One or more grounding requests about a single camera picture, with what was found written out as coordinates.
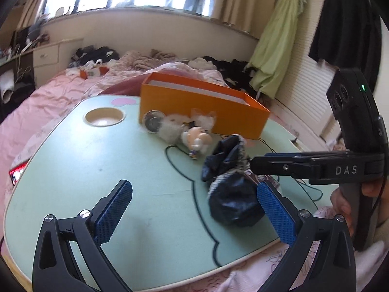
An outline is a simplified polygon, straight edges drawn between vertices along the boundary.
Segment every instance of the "human hand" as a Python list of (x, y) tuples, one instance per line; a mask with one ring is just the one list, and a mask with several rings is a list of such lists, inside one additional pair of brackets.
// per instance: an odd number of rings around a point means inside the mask
[[(389, 218), (389, 181), (386, 182), (384, 193), (381, 197), (381, 203), (378, 214), (378, 224), (385, 222)], [(362, 183), (362, 194), (367, 197), (377, 197), (380, 193), (382, 186), (382, 179), (376, 181), (370, 181)], [(336, 189), (331, 194), (331, 202), (333, 208), (337, 214), (342, 214), (349, 227), (350, 235), (354, 234), (353, 219), (351, 218), (351, 206), (350, 203), (343, 196), (340, 189)]]

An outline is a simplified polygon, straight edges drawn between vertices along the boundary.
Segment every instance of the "white paper roll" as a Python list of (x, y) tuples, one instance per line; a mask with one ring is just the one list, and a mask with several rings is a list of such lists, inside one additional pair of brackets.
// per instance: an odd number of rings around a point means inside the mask
[(0, 76), (0, 98), (4, 104), (11, 100), (14, 87), (14, 71), (11, 69)]

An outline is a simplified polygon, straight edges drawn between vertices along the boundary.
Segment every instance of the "orange box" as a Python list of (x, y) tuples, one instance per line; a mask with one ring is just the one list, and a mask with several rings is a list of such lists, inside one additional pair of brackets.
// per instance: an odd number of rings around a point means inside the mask
[(154, 72), (141, 86), (140, 123), (152, 110), (190, 117), (193, 108), (217, 113), (213, 133), (248, 139), (260, 137), (270, 115), (246, 93), (213, 83)]

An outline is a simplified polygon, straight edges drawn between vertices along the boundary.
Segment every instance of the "blue textured pad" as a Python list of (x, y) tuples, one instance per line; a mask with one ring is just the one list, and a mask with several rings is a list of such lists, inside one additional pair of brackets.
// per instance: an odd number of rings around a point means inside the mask
[(127, 181), (95, 223), (95, 237), (93, 239), (97, 244), (109, 242), (131, 199), (132, 185)]
[(294, 221), (265, 182), (258, 184), (257, 198), (281, 242), (292, 246), (296, 240)]

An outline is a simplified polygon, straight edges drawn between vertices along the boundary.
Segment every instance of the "screw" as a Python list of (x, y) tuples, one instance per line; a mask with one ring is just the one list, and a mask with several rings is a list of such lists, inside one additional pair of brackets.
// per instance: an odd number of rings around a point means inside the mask
[(91, 212), (89, 210), (82, 210), (80, 213), (80, 216), (82, 218), (87, 218), (90, 214), (91, 214)]
[(310, 213), (308, 210), (301, 210), (301, 211), (300, 211), (300, 215), (301, 215), (302, 217), (307, 218), (307, 217), (311, 216), (311, 213)]
[(48, 216), (45, 217), (45, 222), (51, 222), (53, 220), (54, 216), (49, 214)]
[(338, 214), (338, 215), (336, 216), (336, 219), (337, 219), (339, 222), (344, 222), (344, 216), (343, 216), (343, 215)]

